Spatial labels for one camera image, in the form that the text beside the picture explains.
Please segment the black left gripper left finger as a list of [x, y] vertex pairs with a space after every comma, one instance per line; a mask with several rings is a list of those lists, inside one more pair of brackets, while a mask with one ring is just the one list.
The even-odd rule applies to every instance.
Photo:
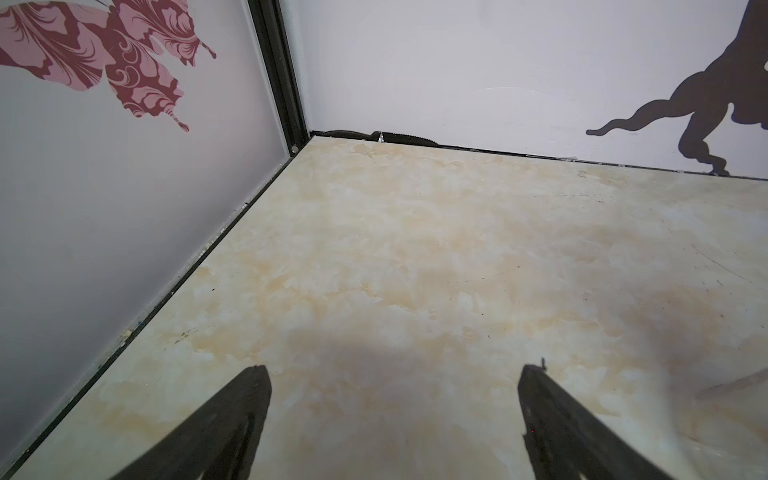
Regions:
[[247, 479], [272, 395], [265, 366], [244, 369], [116, 479]]

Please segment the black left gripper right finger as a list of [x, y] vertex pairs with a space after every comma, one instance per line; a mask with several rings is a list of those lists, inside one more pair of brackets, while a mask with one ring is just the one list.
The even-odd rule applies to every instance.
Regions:
[[547, 374], [526, 364], [518, 382], [523, 440], [537, 479], [668, 479]]

